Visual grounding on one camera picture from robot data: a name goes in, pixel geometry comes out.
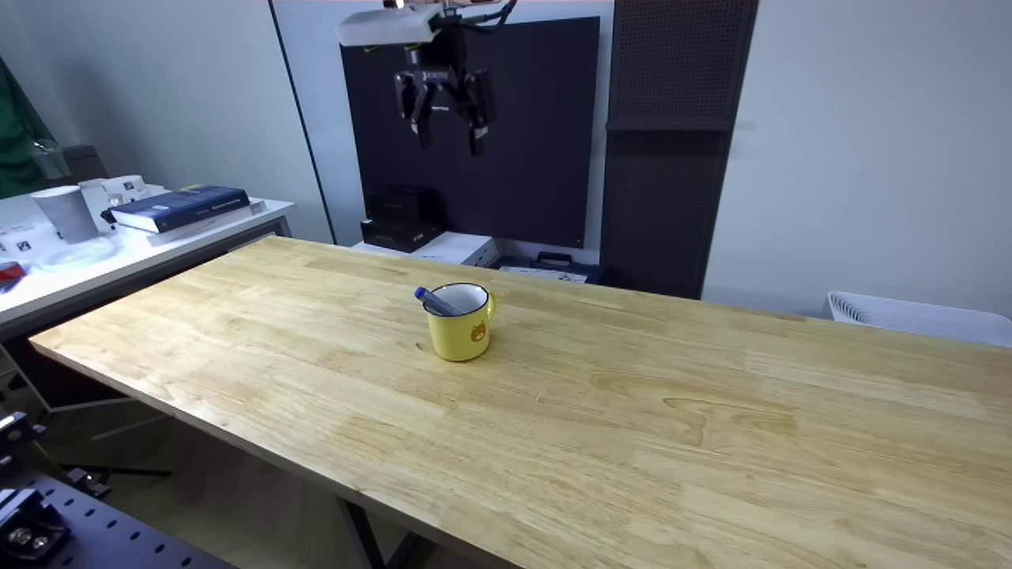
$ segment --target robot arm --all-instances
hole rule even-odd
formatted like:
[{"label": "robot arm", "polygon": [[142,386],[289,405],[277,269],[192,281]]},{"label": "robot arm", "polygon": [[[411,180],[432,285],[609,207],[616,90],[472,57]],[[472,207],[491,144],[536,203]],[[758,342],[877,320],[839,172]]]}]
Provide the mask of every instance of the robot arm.
[{"label": "robot arm", "polygon": [[408,50],[408,62],[393,76],[400,118],[419,144],[429,141],[432,104],[456,111],[469,122],[472,154],[479,151],[482,134],[497,118],[491,72],[469,68],[462,35],[472,28],[507,26],[515,0],[497,11],[462,14],[459,6],[475,0],[417,0],[411,6],[354,11],[342,22],[344,48],[393,48]]}]

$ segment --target monitor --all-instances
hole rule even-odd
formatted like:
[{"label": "monitor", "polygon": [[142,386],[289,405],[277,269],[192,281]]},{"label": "monitor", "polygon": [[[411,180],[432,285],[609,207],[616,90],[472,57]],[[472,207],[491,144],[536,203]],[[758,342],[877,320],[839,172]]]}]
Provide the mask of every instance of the monitor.
[{"label": "monitor", "polygon": [[453,230],[582,246],[592,169],[598,18],[469,30],[469,68],[488,68],[497,119],[475,154],[459,114],[429,118],[419,144],[397,118],[404,48],[344,48],[367,214],[389,185],[442,198]]}]

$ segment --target yellow mug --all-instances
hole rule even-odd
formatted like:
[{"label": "yellow mug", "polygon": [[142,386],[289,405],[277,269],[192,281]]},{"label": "yellow mug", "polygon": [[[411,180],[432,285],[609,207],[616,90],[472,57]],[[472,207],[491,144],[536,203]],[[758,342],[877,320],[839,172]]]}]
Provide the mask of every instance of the yellow mug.
[{"label": "yellow mug", "polygon": [[472,281],[449,281],[426,290],[435,297],[432,302],[445,306],[445,314],[425,302],[425,314],[429,320],[429,337],[432,349],[442,361],[475,361],[488,349],[488,342],[494,335],[491,315],[497,309],[497,300],[488,287]]}]

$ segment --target desk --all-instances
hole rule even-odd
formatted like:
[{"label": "desk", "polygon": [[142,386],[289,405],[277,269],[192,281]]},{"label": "desk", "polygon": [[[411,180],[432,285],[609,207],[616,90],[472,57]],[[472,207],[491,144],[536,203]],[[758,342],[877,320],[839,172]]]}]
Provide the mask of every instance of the desk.
[{"label": "desk", "polygon": [[[116,230],[104,240],[112,249],[112,255],[106,258],[31,269],[11,290],[0,294],[0,342],[28,377],[28,382],[37,386],[52,371],[45,361],[31,357],[25,335],[122,297],[180,269],[222,255],[223,249],[253,236],[289,234],[289,207],[291,203],[260,198],[250,212],[227,212],[159,236]],[[104,387],[85,386],[78,378],[65,382],[72,386],[47,387],[47,408],[72,408],[78,401],[104,397]]]},{"label": "desk", "polygon": [[[475,364],[413,285],[499,297]],[[31,337],[519,566],[1007,566],[1012,349],[267,236]]]}]

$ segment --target table leg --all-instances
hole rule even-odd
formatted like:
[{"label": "table leg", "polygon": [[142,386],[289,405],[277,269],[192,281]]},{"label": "table leg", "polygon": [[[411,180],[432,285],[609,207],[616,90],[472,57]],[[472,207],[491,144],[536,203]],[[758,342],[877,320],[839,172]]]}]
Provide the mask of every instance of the table leg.
[{"label": "table leg", "polygon": [[419,558],[432,549],[429,539],[425,539],[419,534],[408,532],[404,539],[397,544],[397,549],[384,562],[382,549],[377,544],[370,516],[354,502],[344,502],[344,508],[351,516],[357,544],[367,554],[370,569],[411,569],[411,566],[419,566]]}]

